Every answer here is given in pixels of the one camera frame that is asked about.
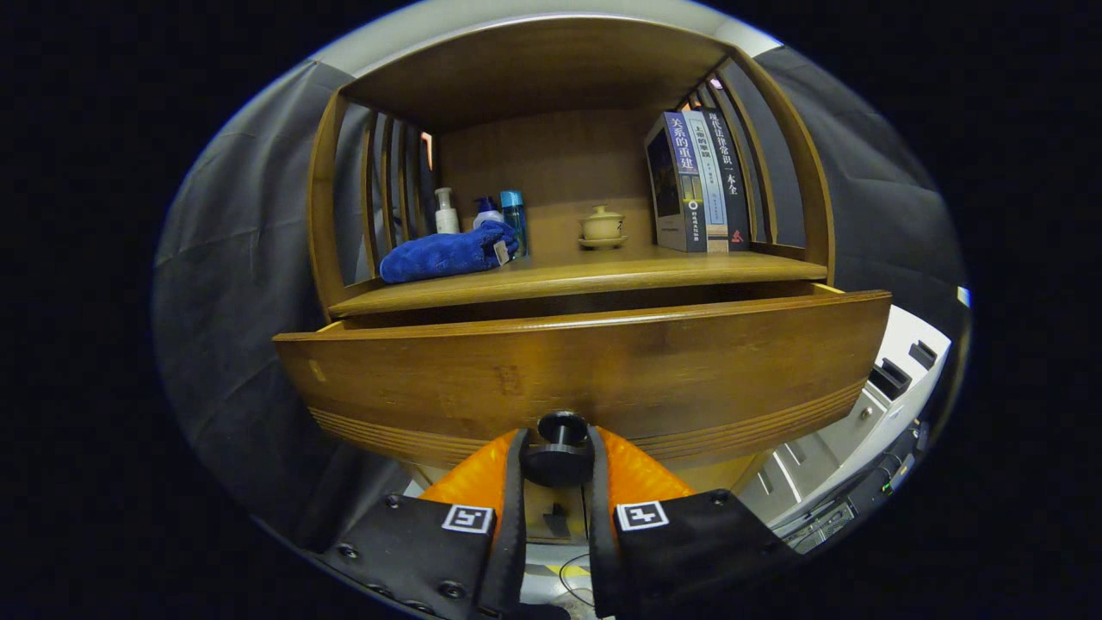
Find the open drawer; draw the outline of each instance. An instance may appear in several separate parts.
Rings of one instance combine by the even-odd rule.
[[[803,285],[818,294],[379,328],[341,322],[274,342],[323,428],[406,463],[450,468],[510,429],[573,410],[663,464],[699,467],[817,431],[856,400],[890,294]]]

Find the wooden shelf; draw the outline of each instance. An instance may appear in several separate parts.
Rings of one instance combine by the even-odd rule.
[[[354,317],[560,294],[825,278],[822,264],[753,251],[687,253],[644,243],[579,248],[528,255],[479,273],[382,285],[332,305],[329,314]]]

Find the book spine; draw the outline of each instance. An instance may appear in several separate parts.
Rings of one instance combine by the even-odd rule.
[[[727,250],[742,251],[750,246],[749,203],[743,185],[743,168],[738,161],[734,137],[727,129],[720,110],[704,109],[704,120],[712,131],[715,154],[720,162],[720,181],[727,207]]]
[[[727,209],[723,200],[720,163],[715,156],[715,144],[707,130],[704,115],[700,110],[685,110],[685,124],[696,152],[700,177],[704,189],[704,224],[707,233],[707,251],[727,251]]]
[[[696,154],[692,146],[693,140],[681,112],[663,113],[673,143],[678,186],[681,188],[681,213],[685,220],[685,251],[707,251],[706,224],[702,205],[704,191]]]

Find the cabinet top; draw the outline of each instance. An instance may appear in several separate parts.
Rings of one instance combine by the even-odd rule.
[[[639,19],[548,15],[426,41],[342,91],[445,133],[559,110],[672,108],[735,53],[715,39]]]

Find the blue towel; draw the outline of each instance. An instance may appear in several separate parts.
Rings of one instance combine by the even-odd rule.
[[[501,221],[489,219],[458,235],[429,235],[396,247],[382,259],[379,271],[391,284],[485,271],[498,265],[494,243],[501,239],[512,255],[517,236]]]

